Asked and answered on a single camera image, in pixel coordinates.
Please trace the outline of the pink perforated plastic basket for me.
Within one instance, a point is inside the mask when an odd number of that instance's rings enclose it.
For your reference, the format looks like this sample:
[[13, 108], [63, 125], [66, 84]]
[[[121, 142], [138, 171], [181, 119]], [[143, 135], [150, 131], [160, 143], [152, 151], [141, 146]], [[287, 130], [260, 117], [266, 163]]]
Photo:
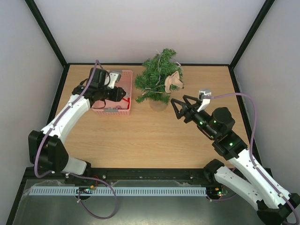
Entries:
[[132, 101], [133, 71], [110, 70], [105, 79], [107, 99], [96, 101], [91, 109], [98, 115], [129, 115]]

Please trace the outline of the round wooden tree base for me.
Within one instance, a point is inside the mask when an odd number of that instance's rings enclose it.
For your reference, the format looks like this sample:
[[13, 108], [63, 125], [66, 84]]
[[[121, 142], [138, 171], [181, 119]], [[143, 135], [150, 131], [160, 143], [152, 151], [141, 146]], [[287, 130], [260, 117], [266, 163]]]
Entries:
[[149, 104], [150, 104], [151, 109], [156, 112], [164, 111], [168, 106], [167, 104], [165, 104], [161, 101], [153, 101], [153, 100], [150, 100]]

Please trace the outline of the small green christmas tree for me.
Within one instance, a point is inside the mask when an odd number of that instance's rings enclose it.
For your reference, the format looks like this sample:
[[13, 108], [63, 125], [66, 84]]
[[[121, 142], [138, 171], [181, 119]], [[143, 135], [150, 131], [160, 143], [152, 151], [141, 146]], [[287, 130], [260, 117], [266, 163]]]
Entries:
[[135, 99], [137, 103], [149, 100], [168, 105], [171, 93], [184, 88], [183, 70], [174, 61], [176, 54], [165, 48], [142, 64], [144, 70], [135, 78], [135, 88], [142, 92]]

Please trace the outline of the clear led string lights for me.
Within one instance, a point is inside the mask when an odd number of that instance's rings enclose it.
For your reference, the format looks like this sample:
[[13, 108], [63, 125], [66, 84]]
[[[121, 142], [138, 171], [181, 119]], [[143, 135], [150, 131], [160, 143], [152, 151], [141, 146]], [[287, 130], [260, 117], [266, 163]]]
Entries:
[[[167, 76], [172, 75], [178, 71], [180, 80], [183, 82], [183, 72], [180, 64], [173, 62], [176, 56], [174, 49], [165, 48], [158, 52], [152, 59], [144, 62], [145, 70], [142, 72], [142, 89], [156, 93], [165, 92], [165, 79]], [[180, 88], [171, 85], [171, 92]]]

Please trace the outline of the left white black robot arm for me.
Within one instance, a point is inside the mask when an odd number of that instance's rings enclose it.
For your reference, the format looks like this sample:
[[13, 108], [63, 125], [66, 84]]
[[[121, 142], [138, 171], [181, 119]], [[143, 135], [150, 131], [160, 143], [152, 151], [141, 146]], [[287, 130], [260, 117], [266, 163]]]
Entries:
[[28, 137], [30, 161], [34, 173], [42, 178], [49, 173], [62, 172], [83, 175], [88, 162], [69, 156], [64, 142], [77, 121], [97, 101], [121, 101], [126, 92], [116, 86], [121, 73], [94, 67], [87, 79], [76, 86], [70, 99], [58, 115], [41, 131], [31, 131]]

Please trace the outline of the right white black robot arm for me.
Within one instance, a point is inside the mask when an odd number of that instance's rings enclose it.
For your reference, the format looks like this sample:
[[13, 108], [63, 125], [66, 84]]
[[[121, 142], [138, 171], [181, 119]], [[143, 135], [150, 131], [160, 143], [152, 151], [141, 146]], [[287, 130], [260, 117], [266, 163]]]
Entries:
[[213, 141], [214, 150], [243, 174], [236, 175], [219, 160], [214, 159], [204, 167], [208, 183], [227, 186], [255, 210], [266, 225], [287, 224], [287, 217], [295, 213], [300, 196], [279, 185], [253, 156], [247, 144], [233, 131], [235, 120], [226, 107], [216, 108], [208, 114], [205, 108], [211, 93], [199, 92], [198, 97], [183, 96], [183, 101], [171, 99], [177, 119], [194, 122], [197, 128]]

